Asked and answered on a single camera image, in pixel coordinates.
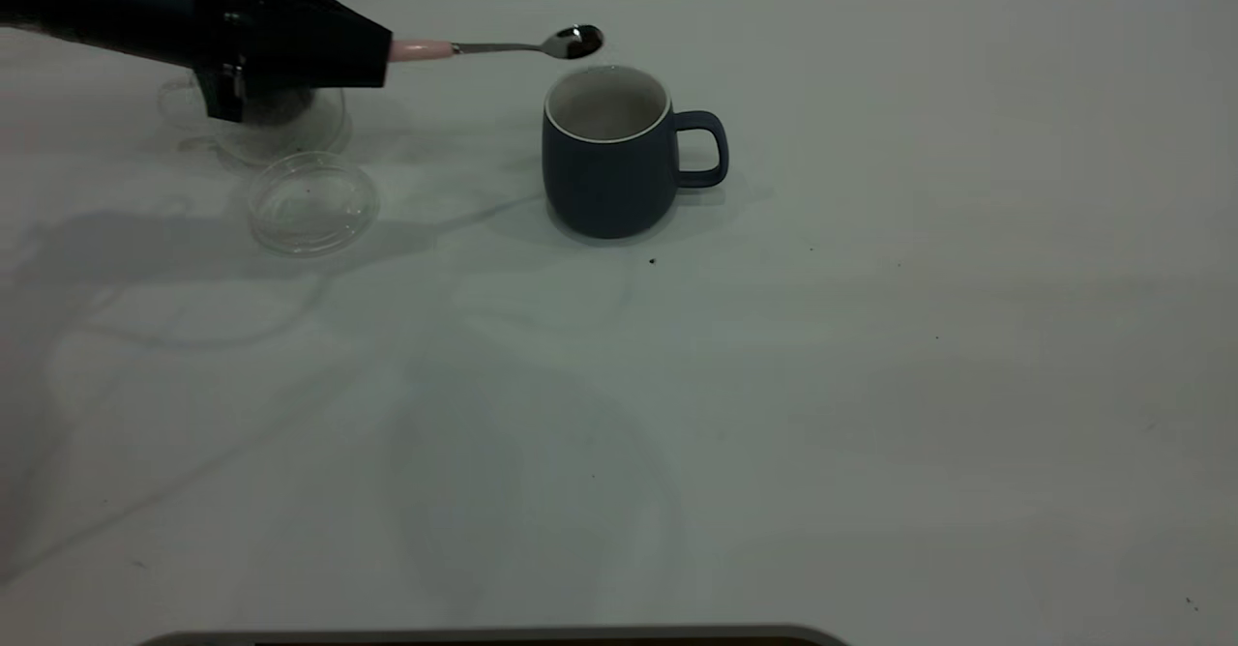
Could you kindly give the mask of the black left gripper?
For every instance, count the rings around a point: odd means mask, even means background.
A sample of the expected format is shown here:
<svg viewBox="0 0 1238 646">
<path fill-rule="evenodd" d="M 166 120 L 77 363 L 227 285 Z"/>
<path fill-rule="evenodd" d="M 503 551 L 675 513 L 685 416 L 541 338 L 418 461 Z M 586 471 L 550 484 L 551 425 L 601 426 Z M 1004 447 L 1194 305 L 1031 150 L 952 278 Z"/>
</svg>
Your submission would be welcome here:
<svg viewBox="0 0 1238 646">
<path fill-rule="evenodd" d="M 392 33 L 335 0 L 193 0 L 206 113 L 241 123 L 276 88 L 378 88 Z M 270 37 L 296 48 L 275 48 Z"/>
</svg>

